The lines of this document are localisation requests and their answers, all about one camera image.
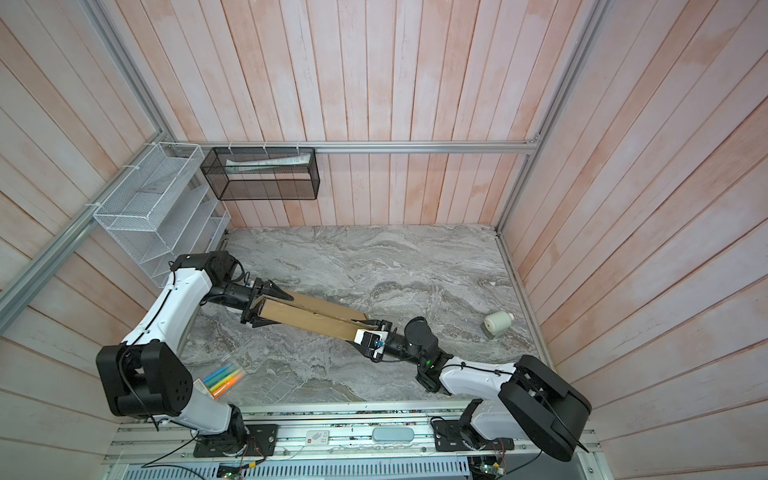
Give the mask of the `brown cardboard box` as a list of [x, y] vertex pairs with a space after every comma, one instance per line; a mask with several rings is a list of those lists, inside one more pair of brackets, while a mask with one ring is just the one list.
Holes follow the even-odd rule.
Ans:
[[259, 318], [309, 332], [354, 341], [359, 329], [375, 330], [366, 323], [363, 312], [319, 298], [287, 290], [292, 300], [260, 295], [251, 301], [252, 312]]

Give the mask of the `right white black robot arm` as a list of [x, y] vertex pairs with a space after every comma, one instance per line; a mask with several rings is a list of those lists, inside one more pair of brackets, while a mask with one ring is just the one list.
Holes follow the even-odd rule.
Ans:
[[498, 400], [544, 454], [563, 462], [583, 448], [582, 432], [592, 412], [589, 400], [538, 358], [523, 355], [506, 364], [471, 362], [442, 350], [423, 317], [402, 334], [385, 320], [354, 320], [355, 348], [374, 363], [386, 355], [416, 366], [427, 391]]

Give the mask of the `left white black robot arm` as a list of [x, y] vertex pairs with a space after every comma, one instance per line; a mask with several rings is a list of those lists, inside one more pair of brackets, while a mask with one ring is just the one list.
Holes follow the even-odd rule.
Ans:
[[241, 439], [242, 414], [194, 387], [177, 353], [202, 303], [216, 303], [257, 318], [255, 299], [266, 295], [292, 301], [273, 282], [246, 282], [236, 275], [242, 264], [226, 251], [182, 254], [170, 266], [161, 295], [140, 323], [119, 344], [102, 348], [96, 366], [110, 411], [118, 417], [168, 419], [202, 436]]

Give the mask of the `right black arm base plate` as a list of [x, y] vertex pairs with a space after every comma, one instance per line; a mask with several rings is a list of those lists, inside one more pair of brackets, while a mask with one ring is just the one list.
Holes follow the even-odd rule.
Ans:
[[438, 452], [485, 451], [502, 452], [514, 449], [511, 438], [488, 440], [477, 433], [468, 423], [460, 420], [446, 420], [443, 417], [431, 417], [435, 449]]

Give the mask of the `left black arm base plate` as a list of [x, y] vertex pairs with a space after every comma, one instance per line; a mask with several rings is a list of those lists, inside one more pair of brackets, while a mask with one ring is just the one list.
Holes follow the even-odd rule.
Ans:
[[216, 435], [203, 435], [197, 440], [194, 458], [256, 456], [269, 457], [274, 454], [277, 424], [246, 423]]

